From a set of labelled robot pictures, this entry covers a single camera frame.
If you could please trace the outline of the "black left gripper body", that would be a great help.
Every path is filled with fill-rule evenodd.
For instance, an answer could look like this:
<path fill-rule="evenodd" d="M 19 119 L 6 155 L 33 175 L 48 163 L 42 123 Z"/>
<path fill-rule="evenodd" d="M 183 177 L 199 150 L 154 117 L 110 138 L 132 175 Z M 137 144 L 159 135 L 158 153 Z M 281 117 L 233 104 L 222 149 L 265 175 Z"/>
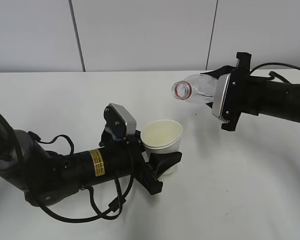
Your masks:
<path fill-rule="evenodd" d="M 143 157 L 145 147 L 141 142 L 140 131 L 121 139 L 115 139 L 111 133 L 103 131 L 99 146 L 107 177 L 132 175 L 150 195 L 162 191 L 163 183 L 158 180 L 153 168 Z"/>

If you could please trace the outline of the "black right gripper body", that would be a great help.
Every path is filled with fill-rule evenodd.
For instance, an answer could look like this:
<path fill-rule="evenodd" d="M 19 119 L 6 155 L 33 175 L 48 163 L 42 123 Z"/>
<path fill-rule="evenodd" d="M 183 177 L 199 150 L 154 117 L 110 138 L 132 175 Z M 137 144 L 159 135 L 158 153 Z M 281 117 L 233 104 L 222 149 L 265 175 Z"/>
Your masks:
<path fill-rule="evenodd" d="M 222 95 L 222 119 L 225 120 L 221 129 L 235 131 L 241 113 L 258 116 L 256 107 L 251 106 L 248 79 L 250 77 L 250 66 L 252 55 L 247 52 L 237 52 L 237 66 L 223 66 L 221 72 L 228 74 L 226 90 Z"/>

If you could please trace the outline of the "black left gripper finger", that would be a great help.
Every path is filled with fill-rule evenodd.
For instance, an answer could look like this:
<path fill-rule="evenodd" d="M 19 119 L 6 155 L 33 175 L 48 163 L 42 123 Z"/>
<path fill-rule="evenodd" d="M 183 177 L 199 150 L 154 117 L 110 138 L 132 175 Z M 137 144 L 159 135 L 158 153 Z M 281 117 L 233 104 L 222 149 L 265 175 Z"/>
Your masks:
<path fill-rule="evenodd" d="M 181 161 L 181 158 L 182 153 L 180 151 L 151 153 L 148 161 L 150 179 L 158 180 L 166 171 L 177 165 Z"/>

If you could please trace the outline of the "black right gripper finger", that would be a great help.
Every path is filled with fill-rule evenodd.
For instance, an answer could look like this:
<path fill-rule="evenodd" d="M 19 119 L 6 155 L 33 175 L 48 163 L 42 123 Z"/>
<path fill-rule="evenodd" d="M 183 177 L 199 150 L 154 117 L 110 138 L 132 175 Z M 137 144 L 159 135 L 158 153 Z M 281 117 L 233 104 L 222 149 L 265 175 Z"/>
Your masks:
<path fill-rule="evenodd" d="M 219 77 L 226 75 L 226 74 L 231 74 L 233 70 L 235 70 L 236 67 L 230 66 L 230 65 L 225 65 L 222 66 L 216 70 L 209 71 L 209 72 L 202 72 L 199 75 L 200 76 L 210 76 L 212 78 L 218 79 Z"/>

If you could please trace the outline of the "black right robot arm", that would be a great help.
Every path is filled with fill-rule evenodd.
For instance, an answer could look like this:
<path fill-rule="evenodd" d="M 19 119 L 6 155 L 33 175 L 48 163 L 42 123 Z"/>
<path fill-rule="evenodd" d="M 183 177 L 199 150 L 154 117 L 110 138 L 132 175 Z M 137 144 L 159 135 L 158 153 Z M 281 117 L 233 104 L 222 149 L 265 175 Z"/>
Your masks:
<path fill-rule="evenodd" d="M 280 74 L 271 71 L 269 76 L 254 76 L 261 65 L 251 68 L 252 55 L 237 52 L 237 65 L 225 65 L 206 75 L 217 80 L 212 114 L 222 121 L 221 128 L 235 131 L 242 113 L 267 115 L 300 123 L 300 84 L 293 84 Z M 288 64 L 300 71 L 300 67 Z"/>

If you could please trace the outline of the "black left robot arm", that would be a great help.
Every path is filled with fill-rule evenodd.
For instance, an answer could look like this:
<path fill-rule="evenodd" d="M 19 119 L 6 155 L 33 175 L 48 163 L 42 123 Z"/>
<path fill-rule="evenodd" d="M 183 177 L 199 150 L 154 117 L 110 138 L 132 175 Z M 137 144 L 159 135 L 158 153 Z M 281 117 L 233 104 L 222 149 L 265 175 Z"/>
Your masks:
<path fill-rule="evenodd" d="M 151 195 L 162 191 L 160 176 L 181 161 L 182 153 L 152 153 L 145 146 L 136 121 L 121 105 L 110 103 L 99 148 L 68 155 L 44 150 L 39 136 L 15 130 L 9 134 L 0 116 L 0 177 L 24 192 L 27 202 L 54 205 L 80 189 L 131 176 Z"/>

